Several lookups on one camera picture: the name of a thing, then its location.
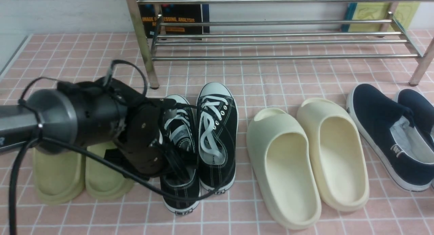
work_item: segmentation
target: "canvas sneaker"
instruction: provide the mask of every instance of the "canvas sneaker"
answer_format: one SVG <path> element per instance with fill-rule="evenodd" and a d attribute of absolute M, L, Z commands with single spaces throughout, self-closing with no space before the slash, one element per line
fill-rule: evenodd
<path fill-rule="evenodd" d="M 408 107 L 414 114 L 414 125 L 425 142 L 434 150 L 434 107 L 417 91 L 403 89 L 396 93 L 395 102 Z"/>
<path fill-rule="evenodd" d="M 237 104 L 224 85 L 211 82 L 202 88 L 197 98 L 197 108 L 206 110 L 197 110 L 200 184 L 208 191 L 222 184 L 215 193 L 223 194 L 235 180 Z"/>
<path fill-rule="evenodd" d="M 399 187 L 413 192 L 429 187 L 434 152 L 415 127 L 410 108 L 360 84 L 347 98 L 347 111 Z"/>
<path fill-rule="evenodd" d="M 189 104 L 180 95 L 170 95 L 167 98 L 175 99 L 178 103 Z M 194 114 L 191 108 L 177 110 L 174 118 L 168 119 L 164 124 L 164 129 L 169 133 L 169 139 L 175 146 L 196 154 L 196 145 L 192 130 L 195 130 Z M 160 177 L 161 190 L 181 198 L 197 198 L 200 196 L 200 184 L 197 170 L 187 168 L 190 179 L 188 182 L 181 181 L 174 173 Z M 164 205 L 175 215 L 187 215 L 198 205 L 196 202 L 174 201 L 163 198 Z"/>

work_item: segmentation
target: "floor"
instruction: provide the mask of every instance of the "floor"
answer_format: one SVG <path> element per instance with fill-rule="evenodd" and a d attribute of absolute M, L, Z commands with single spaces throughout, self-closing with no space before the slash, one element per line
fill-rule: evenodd
<path fill-rule="evenodd" d="M 426 48 L 434 31 L 411 31 L 415 42 Z M 292 54 L 307 53 L 408 53 L 398 45 L 309 46 L 290 48 Z M 272 55 L 288 54 L 288 48 L 196 48 L 194 55 Z M 110 60 L 119 56 L 143 68 L 135 35 L 129 34 L 50 34 L 34 35 L 24 51 L 5 72 L 0 82 L 0 105 L 15 104 L 28 82 L 38 76 L 84 81 L 103 76 Z M 173 48 L 159 49 L 159 55 L 186 55 Z M 248 120 L 264 107 L 278 107 L 294 115 L 306 98 L 324 97 L 340 105 L 358 83 L 374 85 L 392 97 L 408 87 L 416 62 L 390 60 L 305 60 L 268 62 L 162 62 L 156 63 L 161 87 L 148 96 L 169 94 L 187 96 L 194 102 L 206 82 L 222 82 L 234 94 L 239 106 L 237 138 L 237 176 L 231 190 L 202 201 L 192 214 L 175 217 L 166 210 L 160 196 L 136 185 L 119 200 L 96 201 L 86 192 L 68 204 L 46 206 L 35 196 L 31 155 L 23 164 L 18 188 L 19 234 L 33 235 L 425 235 L 434 234 L 434 191 L 412 194 L 398 189 L 389 179 L 373 150 L 364 143 L 369 172 L 370 199 L 364 209 L 354 213 L 337 212 L 322 204 L 321 219 L 310 229 L 288 231 L 276 224 L 265 209 L 246 151 Z M 138 90 L 143 83 L 131 68 L 116 71 L 116 78 Z M 36 88 L 52 87 L 40 81 Z M 419 86 L 434 102 L 434 67 L 430 67 Z M 7 234 L 7 191 L 9 168 L 14 154 L 0 156 L 0 232 Z"/>

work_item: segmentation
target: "shoe rack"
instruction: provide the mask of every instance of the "shoe rack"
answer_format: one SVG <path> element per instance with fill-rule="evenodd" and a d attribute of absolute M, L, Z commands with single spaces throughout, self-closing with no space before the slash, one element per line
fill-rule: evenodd
<path fill-rule="evenodd" d="M 203 22 L 203 23 L 173 23 L 163 22 L 161 5 L 163 4 L 259 4 L 259 3 L 361 3 L 380 2 L 390 3 L 387 17 L 383 20 L 288 20 L 288 21 L 258 21 L 258 22 Z M 292 60 L 292 59 L 407 59 L 413 58 L 418 62 L 417 68 L 409 80 L 411 86 L 419 84 L 422 76 L 434 59 L 434 39 L 425 53 L 408 36 L 406 30 L 395 18 L 394 12 L 399 2 L 434 2 L 434 0 L 127 0 L 128 9 L 134 26 L 140 52 L 146 68 L 147 77 L 152 89 L 157 89 L 157 73 L 155 61 L 228 61 L 228 60 Z M 154 37 L 151 45 L 148 44 L 146 32 L 141 20 L 139 5 L 153 4 L 157 16 Z M 378 32 L 298 32 L 274 34 L 163 34 L 167 26 L 236 26 L 236 25 L 321 25 L 321 24 L 381 24 Z M 369 39 L 345 39 L 346 37 L 366 36 Z M 399 39 L 385 39 L 395 36 Z M 205 38 L 255 38 L 255 37 L 343 37 L 344 39 L 312 39 L 297 41 L 254 41 L 254 42 L 197 42 L 189 39 Z M 156 56 L 159 46 L 259 46 L 259 45 L 344 45 L 344 44 L 404 44 L 408 53 L 404 54 L 327 54 L 327 55 L 291 55 L 291 56 Z"/>

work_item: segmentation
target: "beige slide sandal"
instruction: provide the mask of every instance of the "beige slide sandal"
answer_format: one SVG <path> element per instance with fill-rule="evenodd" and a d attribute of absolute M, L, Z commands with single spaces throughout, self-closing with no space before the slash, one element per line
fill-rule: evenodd
<path fill-rule="evenodd" d="M 33 151 L 35 190 L 42 203 L 66 203 L 83 191 L 85 158 L 81 154 L 48 155 Z"/>
<path fill-rule="evenodd" d="M 362 208 L 369 180 L 357 127 L 339 105 L 305 100 L 297 112 L 310 143 L 310 161 L 322 200 L 340 211 Z"/>
<path fill-rule="evenodd" d="M 106 150 L 116 148 L 113 142 L 105 142 L 89 146 L 87 149 L 100 157 L 104 157 Z M 134 185 L 133 180 L 124 178 L 121 173 L 89 158 L 86 158 L 85 183 L 89 195 L 97 199 L 115 199 L 122 197 L 129 192 Z"/>
<path fill-rule="evenodd" d="M 321 201 L 298 122 L 281 109 L 261 110 L 248 126 L 247 147 L 270 215 L 289 229 L 314 225 Z"/>

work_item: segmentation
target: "dark blue slip-on shoe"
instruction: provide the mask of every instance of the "dark blue slip-on shoe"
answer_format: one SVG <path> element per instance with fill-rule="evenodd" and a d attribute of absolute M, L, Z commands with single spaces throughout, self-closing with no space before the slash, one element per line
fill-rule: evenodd
<path fill-rule="evenodd" d="M 414 125 L 425 142 L 434 150 L 434 107 L 432 104 L 412 89 L 397 92 L 395 101 L 413 111 Z"/>
<path fill-rule="evenodd" d="M 434 152 L 417 131 L 410 108 L 360 84 L 348 95 L 347 111 L 399 187 L 412 192 L 429 188 Z"/>

